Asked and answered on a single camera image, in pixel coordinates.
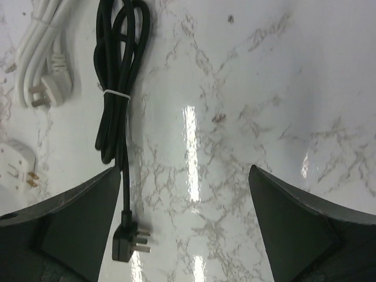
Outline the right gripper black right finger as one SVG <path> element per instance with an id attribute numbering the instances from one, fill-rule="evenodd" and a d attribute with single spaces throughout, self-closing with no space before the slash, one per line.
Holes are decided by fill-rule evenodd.
<path id="1" fill-rule="evenodd" d="M 253 165 L 249 186 L 274 281 L 375 281 L 375 216 Z"/>

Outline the white adapter plug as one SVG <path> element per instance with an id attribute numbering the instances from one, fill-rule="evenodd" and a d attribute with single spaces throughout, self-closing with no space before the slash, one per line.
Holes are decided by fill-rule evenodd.
<path id="1" fill-rule="evenodd" d="M 11 191 L 38 187 L 34 152 L 17 140 L 1 142 L 1 185 Z"/>

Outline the black plug with cable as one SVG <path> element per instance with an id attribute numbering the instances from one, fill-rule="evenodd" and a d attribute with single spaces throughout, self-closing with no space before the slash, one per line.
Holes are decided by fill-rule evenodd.
<path id="1" fill-rule="evenodd" d="M 100 1 L 96 15 L 93 64 L 103 90 L 104 106 L 95 149 L 102 163 L 114 161 L 123 176 L 121 222 L 112 240 L 114 261 L 129 262 L 135 251 L 149 252 L 147 239 L 132 218 L 126 114 L 150 34 L 151 14 L 145 1 L 123 1 L 116 16 L 113 1 Z"/>

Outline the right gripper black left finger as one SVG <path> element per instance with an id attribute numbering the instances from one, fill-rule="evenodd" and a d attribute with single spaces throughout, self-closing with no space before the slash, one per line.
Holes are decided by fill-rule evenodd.
<path id="1" fill-rule="evenodd" d="M 1 281 L 97 281 L 120 188 L 113 167 L 1 216 Z"/>

